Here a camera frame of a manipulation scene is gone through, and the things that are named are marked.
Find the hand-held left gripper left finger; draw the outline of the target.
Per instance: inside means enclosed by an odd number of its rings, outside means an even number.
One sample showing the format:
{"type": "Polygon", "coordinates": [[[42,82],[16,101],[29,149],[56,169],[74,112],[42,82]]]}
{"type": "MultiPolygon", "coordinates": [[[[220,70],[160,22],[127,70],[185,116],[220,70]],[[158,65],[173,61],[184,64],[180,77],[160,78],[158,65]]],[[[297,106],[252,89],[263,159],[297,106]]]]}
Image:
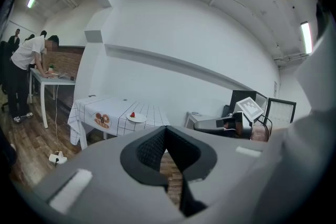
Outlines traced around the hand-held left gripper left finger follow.
{"type": "Polygon", "coordinates": [[[16,190],[31,212],[29,223],[178,223],[183,214],[169,199],[167,178],[145,185],[131,177],[124,148],[165,127],[154,127],[89,146],[58,165],[33,190],[16,190]]]}

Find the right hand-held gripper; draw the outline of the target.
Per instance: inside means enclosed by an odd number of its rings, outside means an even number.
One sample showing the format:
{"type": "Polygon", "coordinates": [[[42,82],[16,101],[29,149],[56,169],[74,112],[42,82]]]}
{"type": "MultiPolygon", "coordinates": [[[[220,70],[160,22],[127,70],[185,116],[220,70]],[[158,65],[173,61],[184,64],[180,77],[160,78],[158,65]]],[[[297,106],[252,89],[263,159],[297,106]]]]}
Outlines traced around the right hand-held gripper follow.
{"type": "Polygon", "coordinates": [[[193,129],[199,132],[250,139],[254,123],[261,117],[263,110],[251,98],[236,102],[234,113],[223,119],[211,119],[194,123],[193,129]]]}

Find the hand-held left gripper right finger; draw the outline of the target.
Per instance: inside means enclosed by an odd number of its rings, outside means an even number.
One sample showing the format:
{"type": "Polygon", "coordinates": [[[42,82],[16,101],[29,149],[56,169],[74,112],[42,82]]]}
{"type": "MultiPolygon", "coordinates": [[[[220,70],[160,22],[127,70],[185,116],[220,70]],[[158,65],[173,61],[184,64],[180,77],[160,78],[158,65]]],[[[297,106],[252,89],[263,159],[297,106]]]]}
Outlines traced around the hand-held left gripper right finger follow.
{"type": "Polygon", "coordinates": [[[247,174],[266,142],[167,126],[165,147],[182,174],[178,223],[209,208],[247,174]]]}

